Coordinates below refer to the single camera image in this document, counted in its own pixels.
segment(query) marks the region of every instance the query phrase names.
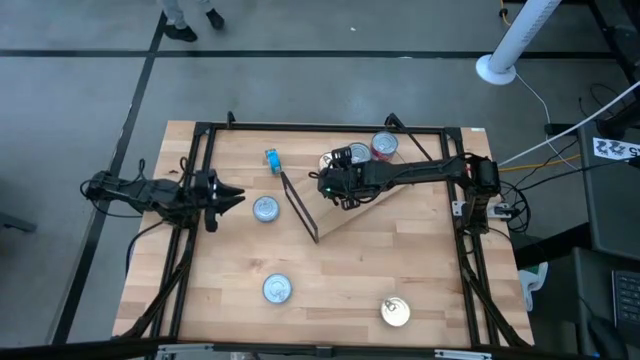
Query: wooden tabletop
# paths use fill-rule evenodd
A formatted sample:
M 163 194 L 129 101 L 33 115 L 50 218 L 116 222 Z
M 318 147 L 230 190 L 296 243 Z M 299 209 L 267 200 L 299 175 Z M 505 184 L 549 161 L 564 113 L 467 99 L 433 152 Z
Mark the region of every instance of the wooden tabletop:
M 194 122 L 170 121 L 155 178 L 178 180 L 179 159 L 187 156 Z M 462 129 L 465 151 L 489 156 L 483 129 Z M 416 135 L 434 159 L 441 158 L 435 135 Z M 220 217 L 216 233 L 198 231 L 179 338 L 189 341 L 279 344 L 466 347 L 469 336 L 457 264 L 446 184 L 406 186 L 339 226 L 315 244 L 287 201 L 279 176 L 271 175 L 264 151 L 276 148 L 294 187 L 317 171 L 319 157 L 371 134 L 219 130 L 212 168 L 224 183 L 246 189 L 246 200 Z M 424 161 L 408 139 L 398 136 L 394 162 Z M 202 141 L 199 159 L 204 151 Z M 280 204 L 269 224 L 252 215 L 254 201 L 270 195 Z M 157 222 L 145 213 L 141 229 Z M 507 231 L 491 220 L 490 226 Z M 135 248 L 113 333 L 128 330 L 157 294 L 171 227 L 142 236 Z M 510 324 L 533 343 L 511 244 L 502 235 L 482 236 L 492 297 Z M 262 284 L 286 274 L 293 295 L 268 303 Z M 411 307 L 401 328 L 387 325 L 380 305 L 399 296 Z M 162 333 L 168 332 L 173 298 Z M 487 341 L 482 306 L 476 313 Z

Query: yellow cable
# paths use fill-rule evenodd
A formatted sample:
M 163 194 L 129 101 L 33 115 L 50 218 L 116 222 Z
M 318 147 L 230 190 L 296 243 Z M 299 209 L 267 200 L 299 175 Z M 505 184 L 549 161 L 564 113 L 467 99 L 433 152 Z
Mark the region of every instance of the yellow cable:
M 500 10 L 504 9 L 504 1 L 500 0 Z M 511 23 L 509 22 L 509 20 L 507 20 L 507 16 L 505 14 L 502 14 L 502 21 L 507 25 L 507 26 L 511 26 Z
M 571 157 L 566 158 L 566 161 L 570 161 L 570 160 L 575 160 L 577 158 L 579 158 L 580 155 L 573 155 Z M 514 166 L 514 167 L 510 167 L 510 168 L 503 168 L 503 169 L 498 169 L 498 171 L 500 172 L 511 172 L 511 171 L 518 171 L 518 170 L 526 170 L 526 169 L 533 169 L 533 168 L 537 168 L 537 167 L 547 167 L 547 166 L 552 166 L 552 165 L 558 165 L 558 164 L 562 164 L 564 161 L 563 160 L 556 160 L 556 161 L 551 161 L 549 163 L 547 163 L 546 165 L 544 164 L 531 164 L 531 165 L 522 165 L 522 166 Z

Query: sticker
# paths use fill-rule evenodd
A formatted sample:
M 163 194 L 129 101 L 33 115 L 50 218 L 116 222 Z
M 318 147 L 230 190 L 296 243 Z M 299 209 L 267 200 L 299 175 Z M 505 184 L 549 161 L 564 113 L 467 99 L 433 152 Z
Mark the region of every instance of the sticker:
M 640 145 L 594 137 L 593 154 L 611 160 L 628 159 L 640 155 Z

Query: black shoe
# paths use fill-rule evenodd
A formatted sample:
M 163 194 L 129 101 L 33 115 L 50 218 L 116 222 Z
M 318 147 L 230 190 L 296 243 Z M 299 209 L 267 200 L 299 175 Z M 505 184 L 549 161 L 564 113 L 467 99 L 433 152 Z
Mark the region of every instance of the black shoe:
M 191 30 L 189 26 L 184 29 L 178 29 L 174 25 L 167 25 L 164 33 L 173 40 L 182 40 L 186 42 L 194 42 L 198 40 L 198 35 Z
M 222 28 L 224 28 L 224 19 L 222 18 L 222 16 L 220 16 L 220 14 L 218 14 L 216 9 L 211 9 L 211 11 L 207 13 L 207 17 L 209 18 L 209 22 L 211 22 L 211 26 L 213 26 L 214 29 L 222 30 Z

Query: concrete floor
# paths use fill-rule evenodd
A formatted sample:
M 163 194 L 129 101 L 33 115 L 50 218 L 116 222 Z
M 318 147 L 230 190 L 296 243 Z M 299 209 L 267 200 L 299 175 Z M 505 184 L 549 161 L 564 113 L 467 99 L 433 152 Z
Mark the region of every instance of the concrete floor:
M 183 1 L 200 40 L 163 38 L 160 49 L 488 52 L 506 30 L 495 0 L 216 5 L 227 18 L 225 32 L 215 33 L 197 4 Z M 509 5 L 511 14 L 519 8 Z M 3 0 L 0 14 L 0 49 L 146 50 L 160 9 L 153 0 Z M 529 50 L 606 51 L 606 45 L 587 8 L 563 5 Z M 48 341 L 92 210 L 78 185 L 108 166 L 143 62 L 0 58 L 0 209 L 39 226 L 34 234 L 0 233 L 0 323 L 11 324 L 0 328 L 0 347 Z M 578 97 L 595 109 L 591 83 L 626 88 L 608 60 L 521 60 L 518 71 L 546 100 L 555 122 L 582 118 Z M 476 76 L 472 59 L 160 58 L 121 175 L 133 177 L 140 158 L 152 172 L 167 120 L 222 121 L 228 110 L 245 122 L 380 124 L 395 112 L 410 125 L 484 127 L 498 160 L 541 141 L 546 121 L 520 82 L 488 85 Z M 550 154 L 543 149 L 519 164 Z M 565 170 L 538 171 L 532 182 Z M 586 220 L 580 175 L 532 190 L 529 199 L 531 235 L 546 237 Z M 70 341 L 110 336 L 125 249 L 138 227 L 135 219 L 107 220 Z

